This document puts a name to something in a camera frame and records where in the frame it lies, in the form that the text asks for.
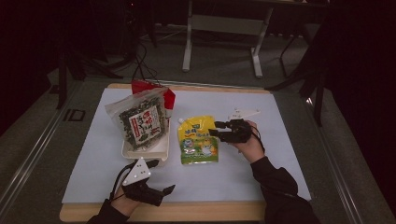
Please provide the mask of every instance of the cable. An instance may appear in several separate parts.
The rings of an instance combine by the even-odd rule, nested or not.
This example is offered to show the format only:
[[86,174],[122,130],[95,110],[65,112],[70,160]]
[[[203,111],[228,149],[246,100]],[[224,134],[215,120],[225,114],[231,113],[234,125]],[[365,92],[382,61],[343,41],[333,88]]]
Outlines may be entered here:
[[258,134],[258,136],[259,136],[259,139],[261,140],[262,139],[262,136],[260,135],[260,132],[259,132],[259,130],[256,128],[256,127],[254,127],[254,126],[250,126],[252,129],[254,129],[254,130],[256,130],[256,132],[257,132],[257,134]]
[[[168,35],[166,35],[166,36],[164,36],[164,37],[162,37],[160,39],[157,39],[157,42],[165,40],[165,39],[167,39],[167,38],[169,38],[169,37],[171,37],[173,35],[181,34],[181,33],[186,32],[186,31],[187,31],[187,27],[183,28],[183,29],[180,29],[179,31],[174,31],[174,32],[166,32],[166,33],[164,33],[164,32],[162,32],[162,33],[156,32],[156,34],[163,34],[163,35],[164,34],[168,34]],[[150,41],[150,39],[147,38],[147,36],[149,36],[149,35],[143,35],[143,36],[140,37],[140,39],[144,40],[144,41]]]
[[262,151],[265,153],[265,147],[262,144],[262,140],[260,139],[260,137],[257,134],[255,134],[254,132],[252,132],[251,135],[253,135],[259,141],[260,146],[262,146]]
[[136,161],[134,161],[133,163],[131,163],[131,164],[129,164],[129,165],[126,165],[124,168],[122,168],[122,170],[119,172],[119,174],[117,175],[117,178],[116,178],[116,182],[114,182],[114,186],[113,186],[113,190],[110,192],[110,197],[108,198],[110,201],[114,201],[114,200],[116,200],[116,199],[118,199],[119,197],[117,197],[117,198],[114,198],[114,195],[115,195],[115,193],[116,193],[116,190],[117,190],[117,186],[119,185],[119,181],[120,181],[120,177],[121,177],[121,175],[126,171],[126,170],[128,170],[128,169],[132,169],[132,168],[134,168],[134,165],[136,164]]
[[118,198],[120,198],[120,197],[122,197],[122,196],[124,196],[124,195],[125,195],[124,193],[121,194],[121,195],[119,195],[117,198],[112,199],[111,202],[116,201]]
[[146,58],[146,56],[147,56],[147,52],[148,52],[146,46],[143,45],[142,43],[139,43],[139,46],[141,46],[141,47],[143,48],[144,54],[143,54],[143,56],[139,56],[139,55],[136,56],[137,67],[136,67],[136,69],[134,70],[134,73],[133,73],[133,75],[132,75],[132,80],[135,79],[136,74],[137,74],[137,71],[140,72],[141,78],[142,78],[143,80],[146,80],[146,77],[144,76],[144,74],[143,74],[143,69],[142,69],[142,67],[145,67],[146,70],[147,70],[147,72],[150,74],[150,77],[153,78],[153,79],[155,79],[156,82],[157,82],[159,85],[161,85],[161,84],[160,84],[160,81],[157,79],[158,72],[157,72],[156,70],[152,69],[152,68],[149,68],[149,67],[146,65],[146,63],[144,62],[144,60],[145,60],[145,58]]

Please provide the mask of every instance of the seaweed snack package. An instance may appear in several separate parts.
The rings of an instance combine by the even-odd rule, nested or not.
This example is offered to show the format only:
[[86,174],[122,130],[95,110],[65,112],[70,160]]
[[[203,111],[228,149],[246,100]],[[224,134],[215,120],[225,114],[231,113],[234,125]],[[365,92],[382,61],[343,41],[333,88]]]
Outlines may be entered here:
[[[132,86],[132,93],[136,94],[139,93],[141,91],[145,91],[145,90],[152,90],[154,88],[163,88],[163,85],[159,84],[159,83],[152,83],[150,81],[147,80],[132,80],[131,82],[131,86]],[[165,116],[167,119],[171,118],[172,116],[172,111],[173,111],[173,107],[175,104],[175,94],[168,89],[164,94],[163,94],[163,99],[165,100]]]
[[116,103],[105,105],[107,114],[120,129],[132,151],[155,147],[167,132],[163,94],[166,88],[156,88],[130,95]]
[[218,139],[209,135],[209,129],[216,129],[211,116],[192,117],[180,124],[177,135],[182,164],[219,161]]

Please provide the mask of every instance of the table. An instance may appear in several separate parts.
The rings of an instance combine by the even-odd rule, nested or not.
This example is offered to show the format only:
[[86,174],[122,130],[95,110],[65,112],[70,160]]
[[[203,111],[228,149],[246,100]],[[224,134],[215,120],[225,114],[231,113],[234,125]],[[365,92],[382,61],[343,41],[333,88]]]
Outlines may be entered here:
[[[113,84],[109,88],[130,88]],[[172,90],[268,93],[264,90],[171,87]],[[86,221],[97,214],[100,203],[65,203],[60,218],[65,222]],[[132,215],[133,221],[226,221],[263,220],[265,202],[176,202],[163,203],[161,208],[143,204]]]
[[324,7],[323,4],[307,4],[305,1],[297,2],[293,0],[261,0],[251,1],[263,3],[263,17],[262,20],[251,20],[241,18],[228,18],[216,15],[200,15],[193,13],[192,4],[193,0],[189,0],[188,19],[187,19],[187,41],[186,48],[184,51],[184,59],[182,70],[184,72],[190,71],[191,62],[191,32],[192,30],[204,30],[214,32],[224,32],[242,35],[256,35],[258,37],[257,44],[254,48],[251,48],[251,60],[254,68],[254,73],[257,78],[262,77],[262,66],[259,59],[259,52],[262,47],[262,41],[266,36],[267,28],[270,24],[270,19],[274,10],[274,7],[282,5],[296,5],[304,7]]
[[[98,205],[95,204],[80,204],[82,210],[78,210],[78,207],[74,209],[73,207],[63,206],[61,201],[69,177],[74,169],[76,159],[83,147],[87,132],[92,125],[93,115],[95,114],[103,90],[111,82],[114,82],[114,80],[104,81],[102,79],[88,78],[83,82],[76,82],[76,85],[70,88],[71,94],[64,109],[59,111],[59,114],[56,113],[53,122],[49,123],[48,131],[46,130],[43,133],[44,137],[37,141],[37,148],[34,148],[34,150],[38,151],[36,154],[33,154],[35,156],[35,168],[29,169],[28,178],[16,178],[17,180],[23,180],[23,188],[13,188],[17,192],[10,197],[7,194],[6,197],[6,199],[10,199],[10,204],[5,207],[3,207],[3,204],[1,206],[2,209],[8,209],[3,210],[8,211],[6,213],[8,222],[62,223],[60,220],[60,211],[65,216],[74,216],[74,218],[79,218],[79,220],[86,220],[90,215],[94,215],[97,212]],[[181,86],[185,84],[166,81],[161,81],[161,83],[170,86]],[[337,166],[337,161],[334,162],[332,154],[337,151],[331,148],[326,142],[325,137],[312,117],[310,106],[295,93],[273,92],[273,95],[276,98],[277,107],[304,173],[306,184],[309,187],[312,196],[311,204],[322,223],[361,223],[359,221],[353,221],[352,218],[361,214],[362,211],[367,216],[378,214],[382,211],[380,210],[381,204],[376,197],[373,197],[373,195],[377,195],[377,192],[373,192],[375,188],[367,187],[368,185],[366,184],[370,172],[359,169],[360,174],[364,176],[363,179],[357,178],[357,172],[339,174],[339,166],[350,165],[350,163],[345,162]],[[57,96],[51,99],[51,105],[49,107],[53,109],[57,105]],[[82,121],[64,119],[67,118],[66,111],[69,110],[86,111],[86,116]],[[51,116],[53,110],[41,110],[40,115],[43,113]],[[337,156],[349,158],[352,149],[339,150],[338,152],[341,155],[337,154]],[[352,158],[354,159],[354,164],[360,163],[359,160],[355,160],[355,157]],[[349,180],[350,178],[364,190],[362,192],[355,190],[355,186],[352,186],[353,189],[348,189],[350,185],[346,185],[345,180]],[[367,201],[367,197],[375,198],[375,200]],[[176,209],[172,204],[167,206],[169,206],[169,210],[167,211],[176,213]],[[183,203],[183,206],[192,207],[192,204]],[[244,221],[252,219],[262,220],[263,214],[252,208],[256,206],[260,207],[260,205],[238,204],[238,206],[243,206],[251,210],[251,212],[249,214],[242,214],[239,211],[236,211],[236,214],[229,213],[229,209],[230,207],[233,208],[233,204],[227,203],[227,205],[224,204],[223,206],[224,212],[219,211],[219,214],[234,218],[235,220],[238,218],[242,218]],[[200,206],[199,209],[205,210],[205,207]],[[173,219],[179,219],[179,221],[183,219],[188,220],[185,217],[187,214],[180,213],[177,215],[180,215],[180,217],[173,217]],[[377,223],[378,220],[382,220],[381,218],[385,218],[384,216],[375,217],[376,222],[372,223]]]

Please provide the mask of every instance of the dark background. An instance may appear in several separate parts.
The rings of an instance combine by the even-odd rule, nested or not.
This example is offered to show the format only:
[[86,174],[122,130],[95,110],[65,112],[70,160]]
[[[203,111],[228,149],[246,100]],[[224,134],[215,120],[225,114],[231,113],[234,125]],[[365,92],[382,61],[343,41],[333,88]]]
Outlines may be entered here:
[[[187,1],[152,3],[154,21],[186,23]],[[396,7],[391,1],[332,4],[340,8],[323,22],[321,35],[312,46],[317,49],[314,56],[327,59],[326,87],[396,214],[396,178],[392,176],[396,171],[396,27],[392,9]],[[260,16],[260,11],[251,16]],[[120,25],[115,18],[115,26]],[[106,47],[117,43],[116,39],[103,45],[98,20],[88,1],[1,1],[0,134],[50,88],[47,73],[58,66],[61,39],[73,40],[92,57],[100,57]]]

